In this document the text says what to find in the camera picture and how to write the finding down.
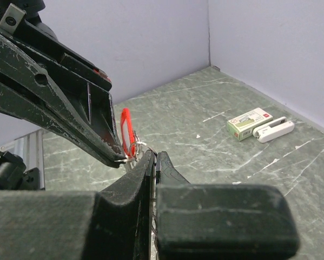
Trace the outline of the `key with red tag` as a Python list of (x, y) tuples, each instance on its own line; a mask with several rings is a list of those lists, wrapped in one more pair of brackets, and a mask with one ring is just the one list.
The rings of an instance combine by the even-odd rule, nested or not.
[(136, 139), (131, 121), (130, 110), (128, 108), (124, 108), (121, 113), (120, 128), (123, 150), (128, 157), (134, 158), (136, 156), (136, 148), (134, 145)]

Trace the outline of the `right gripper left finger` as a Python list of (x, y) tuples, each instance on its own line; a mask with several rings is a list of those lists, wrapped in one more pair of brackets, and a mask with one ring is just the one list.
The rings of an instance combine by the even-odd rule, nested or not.
[(0, 191), (0, 259), (149, 259), (155, 155), (91, 191)]

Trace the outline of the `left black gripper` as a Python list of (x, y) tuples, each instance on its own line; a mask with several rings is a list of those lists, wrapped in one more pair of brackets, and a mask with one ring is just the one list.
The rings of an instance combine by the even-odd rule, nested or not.
[(43, 1), (0, 1), (0, 113), (49, 130), (112, 168), (125, 159), (107, 75), (61, 44)]

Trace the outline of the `metal disc with keyrings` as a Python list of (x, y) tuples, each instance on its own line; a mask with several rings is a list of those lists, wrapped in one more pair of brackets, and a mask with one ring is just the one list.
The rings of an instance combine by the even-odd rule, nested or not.
[(157, 216), (156, 216), (156, 158), (157, 153), (145, 142), (141, 141), (136, 131), (133, 131), (134, 142), (130, 144), (129, 149), (135, 149), (135, 155), (125, 155), (126, 159), (123, 160), (126, 172), (136, 167), (137, 163), (143, 158), (145, 152), (151, 151), (155, 156), (154, 165), (152, 168), (152, 188), (150, 195), (150, 208), (151, 208), (151, 251), (150, 259), (160, 259), (157, 248)]

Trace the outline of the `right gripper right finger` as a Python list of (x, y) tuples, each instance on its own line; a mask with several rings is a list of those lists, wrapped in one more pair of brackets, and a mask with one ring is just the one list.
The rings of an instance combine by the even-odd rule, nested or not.
[(159, 259), (290, 259), (300, 236), (274, 186), (191, 184), (167, 152), (156, 161)]

